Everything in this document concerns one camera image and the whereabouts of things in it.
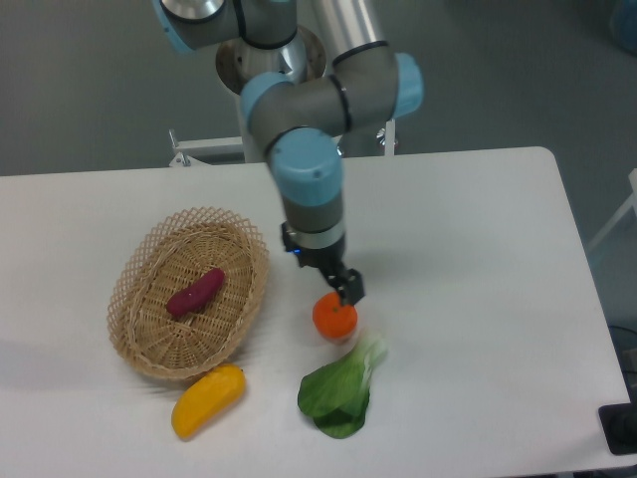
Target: robotic arm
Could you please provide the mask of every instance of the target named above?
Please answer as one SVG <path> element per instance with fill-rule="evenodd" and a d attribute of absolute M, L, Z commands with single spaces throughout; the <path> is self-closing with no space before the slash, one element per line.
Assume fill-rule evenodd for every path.
<path fill-rule="evenodd" d="M 370 0 L 313 0 L 334 60 L 332 75 L 310 82 L 303 66 L 290 65 L 293 52 L 305 52 L 295 1 L 153 1 L 182 50 L 242 38 L 235 57 L 248 80 L 241 112 L 281 193 L 285 248 L 301 267 L 319 269 L 343 304 L 356 304 L 364 288 L 360 273 L 342 262 L 343 173 L 331 137 L 417 110 L 424 87 L 415 61 L 391 52 Z M 249 78 L 251 59 L 261 72 Z"/>

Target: woven basket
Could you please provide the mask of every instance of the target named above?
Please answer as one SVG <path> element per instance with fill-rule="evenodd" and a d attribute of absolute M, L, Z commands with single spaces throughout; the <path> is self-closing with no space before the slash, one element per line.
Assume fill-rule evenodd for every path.
<path fill-rule="evenodd" d="M 210 269 L 226 274 L 214 300 L 175 319 L 173 294 Z M 187 379 L 225 360 L 259 312 L 268 249 L 250 221 L 223 209 L 182 211 L 154 227 L 126 264 L 108 306 L 110 341 L 133 368 Z"/>

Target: table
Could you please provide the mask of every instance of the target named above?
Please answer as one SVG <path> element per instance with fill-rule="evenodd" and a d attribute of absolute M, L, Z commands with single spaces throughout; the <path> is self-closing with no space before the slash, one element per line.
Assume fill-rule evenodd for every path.
<path fill-rule="evenodd" d="M 0 474 L 7 477 L 502 477 L 628 466 L 599 406 L 628 395 L 552 154 L 542 148 L 345 161 L 360 320 L 384 331 L 365 427 L 337 441 L 296 406 L 343 350 L 315 332 L 327 292 L 280 245 L 263 164 L 0 178 Z M 249 388 L 194 440 L 181 388 L 137 375 L 106 306 L 166 216 L 230 208 L 264 233 L 262 312 L 233 356 Z"/>

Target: green leafy vegetable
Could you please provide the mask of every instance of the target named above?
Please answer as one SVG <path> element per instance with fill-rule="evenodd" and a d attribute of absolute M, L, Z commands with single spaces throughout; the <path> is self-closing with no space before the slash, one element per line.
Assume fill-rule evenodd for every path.
<path fill-rule="evenodd" d="M 303 378 L 299 409 L 332 438 L 354 434 L 365 423 L 371 373 L 386 354 L 381 334 L 363 332 L 347 355 Z"/>
<path fill-rule="evenodd" d="M 362 412 L 356 416 L 343 411 L 341 408 L 328 413 L 326 416 L 315 418 L 315 425 L 325 435 L 332 438 L 347 438 L 357 432 L 365 424 L 365 411 L 369 404 L 369 391 L 362 404 Z"/>

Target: gray floor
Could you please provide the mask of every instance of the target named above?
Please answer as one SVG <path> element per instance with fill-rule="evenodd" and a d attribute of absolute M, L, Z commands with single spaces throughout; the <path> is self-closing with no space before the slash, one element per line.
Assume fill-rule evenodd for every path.
<path fill-rule="evenodd" d="M 315 28 L 310 1 L 301 18 Z M 637 57 L 610 39 L 613 2 L 375 3 L 427 83 L 423 108 L 399 121 L 399 152 L 547 147 L 589 240 L 637 167 Z M 237 135 L 214 54 L 174 54 L 147 1 L 3 0 L 0 175 L 165 166 L 170 127 L 183 139 Z M 348 145 L 377 153 L 369 132 Z M 609 322 L 633 327 L 635 229 L 594 270 Z"/>

